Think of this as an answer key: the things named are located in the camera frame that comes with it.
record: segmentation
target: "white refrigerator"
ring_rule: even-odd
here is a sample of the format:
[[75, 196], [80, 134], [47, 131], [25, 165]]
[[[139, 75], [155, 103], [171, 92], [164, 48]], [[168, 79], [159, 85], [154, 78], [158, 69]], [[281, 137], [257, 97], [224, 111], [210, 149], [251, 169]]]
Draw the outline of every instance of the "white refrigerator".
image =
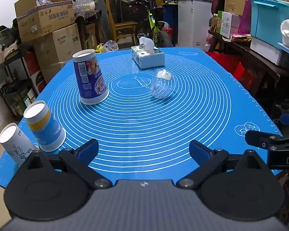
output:
[[178, 47], [206, 47], [213, 0], [179, 0]]

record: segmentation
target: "upside-down paper cup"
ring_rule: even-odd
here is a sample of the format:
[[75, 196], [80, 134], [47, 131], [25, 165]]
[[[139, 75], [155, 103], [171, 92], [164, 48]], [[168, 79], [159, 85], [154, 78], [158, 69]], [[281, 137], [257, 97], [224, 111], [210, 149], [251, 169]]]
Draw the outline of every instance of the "upside-down paper cup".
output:
[[1, 131], [0, 143], [18, 166], [22, 165], [33, 150], [39, 150], [14, 122]]
[[95, 50], [79, 51], [73, 55], [73, 61], [80, 101], [85, 105], [94, 105], [104, 101], [109, 95], [109, 90], [99, 68]]
[[27, 107], [24, 118], [40, 144], [41, 150], [52, 152], [62, 146], [66, 131], [44, 101], [36, 101]]

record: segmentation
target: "clear plastic cup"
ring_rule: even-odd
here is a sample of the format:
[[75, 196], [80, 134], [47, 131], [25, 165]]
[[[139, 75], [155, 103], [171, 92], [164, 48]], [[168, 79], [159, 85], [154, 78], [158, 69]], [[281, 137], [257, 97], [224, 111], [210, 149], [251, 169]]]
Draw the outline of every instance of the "clear plastic cup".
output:
[[175, 88], [174, 77], [171, 72], [160, 69], [154, 72], [151, 79], [151, 94], [159, 99], [168, 97]]

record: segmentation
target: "qr code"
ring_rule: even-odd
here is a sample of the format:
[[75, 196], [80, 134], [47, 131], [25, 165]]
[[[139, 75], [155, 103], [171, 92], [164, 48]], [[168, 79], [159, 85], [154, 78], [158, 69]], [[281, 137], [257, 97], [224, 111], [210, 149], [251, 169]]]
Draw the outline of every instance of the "qr code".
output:
[[88, 76], [82, 76], [82, 77], [81, 77], [81, 80], [82, 80], [82, 83], [87, 83], [87, 82], [89, 82]]

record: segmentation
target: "white tissue box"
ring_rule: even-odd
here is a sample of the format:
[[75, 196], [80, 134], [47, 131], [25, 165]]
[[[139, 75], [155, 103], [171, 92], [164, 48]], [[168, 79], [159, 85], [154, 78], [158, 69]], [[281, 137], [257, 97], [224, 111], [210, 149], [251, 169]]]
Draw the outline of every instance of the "white tissue box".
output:
[[132, 56], [141, 69], [165, 65], [165, 54], [156, 47], [154, 47], [153, 53], [150, 53], [144, 45], [133, 46]]

